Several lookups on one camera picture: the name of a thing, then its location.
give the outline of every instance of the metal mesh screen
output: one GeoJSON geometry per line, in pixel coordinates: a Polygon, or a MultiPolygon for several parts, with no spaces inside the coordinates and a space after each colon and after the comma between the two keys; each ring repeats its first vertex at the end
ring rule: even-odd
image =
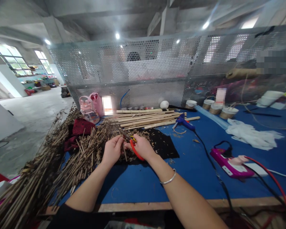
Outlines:
{"type": "MultiPolygon", "coordinates": [[[[119,108],[129,90],[122,107],[158,107],[162,100],[183,106],[188,99],[201,103],[220,85],[227,85],[232,102],[243,83],[228,81],[226,72],[256,68],[259,51],[286,50],[286,26],[57,44],[49,50],[77,105],[80,96],[98,92],[112,96],[119,108]]],[[[252,84],[244,100],[267,89],[286,91],[286,75],[261,75],[252,84]]]]}

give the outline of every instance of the blue table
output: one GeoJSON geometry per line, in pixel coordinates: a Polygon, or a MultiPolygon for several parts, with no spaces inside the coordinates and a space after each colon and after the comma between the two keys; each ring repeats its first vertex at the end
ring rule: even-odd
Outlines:
{"type": "MultiPolygon", "coordinates": [[[[277,148],[272,150],[260,150],[252,146],[231,139],[214,121],[205,117],[200,112],[188,112],[187,117],[200,116],[201,119],[191,121],[196,127],[200,138],[204,141],[207,150],[223,140],[229,141],[233,146],[233,156],[247,155],[266,166],[268,169],[286,174],[286,130],[272,129],[257,123],[251,114],[244,113],[244,107],[237,107],[240,111],[235,115],[235,119],[246,124],[253,125],[256,130],[275,130],[285,137],[276,140],[277,148]]],[[[270,113],[281,115],[282,117],[255,117],[266,126],[286,128],[286,110],[276,110],[273,108],[259,108],[254,112],[270,113]]],[[[219,184],[214,169],[207,159],[203,145],[192,141],[197,139],[192,131],[187,130],[185,134],[179,135],[173,132],[173,125],[159,127],[161,132],[170,135],[177,149],[180,158],[173,159],[175,163],[171,167],[188,181],[213,207],[227,207],[226,195],[219,184]]],[[[177,127],[178,132],[186,130],[183,126],[177,127]]],[[[221,179],[225,182],[230,193],[234,206],[253,205],[276,205],[279,202],[272,197],[272,194],[256,178],[246,179],[243,183],[230,178],[217,163],[215,163],[221,179]]],[[[275,175],[286,194],[286,177],[275,175]]],[[[279,195],[281,194],[272,179],[267,176],[265,181],[279,195]]],[[[69,198],[67,194],[60,204],[69,198]]],[[[147,164],[141,165],[117,165],[114,166],[107,176],[103,188],[98,197],[98,211],[138,211],[170,209],[168,197],[159,183],[158,177],[147,164]]]]}

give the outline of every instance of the wooden table edge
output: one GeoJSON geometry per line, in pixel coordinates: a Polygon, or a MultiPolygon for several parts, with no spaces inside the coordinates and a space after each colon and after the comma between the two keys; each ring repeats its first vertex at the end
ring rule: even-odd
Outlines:
{"type": "MultiPolygon", "coordinates": [[[[208,203],[213,208],[228,208],[229,204],[226,199],[209,199],[208,203]]],[[[254,207],[254,206],[275,206],[280,205],[274,197],[262,198],[240,198],[232,199],[233,207],[254,207]]],[[[154,211],[154,210],[171,210],[170,202],[152,202],[152,203],[119,203],[119,204],[96,204],[93,212],[132,212],[132,211],[154,211]]],[[[45,214],[55,215],[58,208],[52,211],[52,207],[47,207],[45,214]]]]}

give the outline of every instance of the silver bracelet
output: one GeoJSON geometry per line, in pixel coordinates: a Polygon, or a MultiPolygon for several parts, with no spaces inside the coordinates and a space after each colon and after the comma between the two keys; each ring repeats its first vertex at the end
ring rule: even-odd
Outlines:
{"type": "Polygon", "coordinates": [[[175,171],[175,174],[174,174],[174,176],[170,179],[170,180],[168,180],[168,181],[166,181],[166,182],[161,182],[160,181],[160,184],[168,184],[168,183],[170,183],[170,182],[172,182],[173,181],[173,179],[175,178],[175,176],[176,176],[176,170],[175,169],[173,169],[174,171],[175,171]]]}

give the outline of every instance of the pink water bottle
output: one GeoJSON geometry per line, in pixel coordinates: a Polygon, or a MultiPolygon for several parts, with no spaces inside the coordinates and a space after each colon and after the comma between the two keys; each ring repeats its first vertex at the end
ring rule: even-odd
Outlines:
{"type": "Polygon", "coordinates": [[[80,104],[80,111],[84,118],[93,124],[97,124],[99,122],[99,114],[94,107],[92,99],[88,96],[82,96],[78,100],[80,104]]]}
{"type": "Polygon", "coordinates": [[[103,109],[102,97],[96,92],[93,92],[91,95],[89,95],[89,97],[92,99],[93,105],[96,111],[98,112],[99,116],[103,117],[104,109],[103,109]]]}

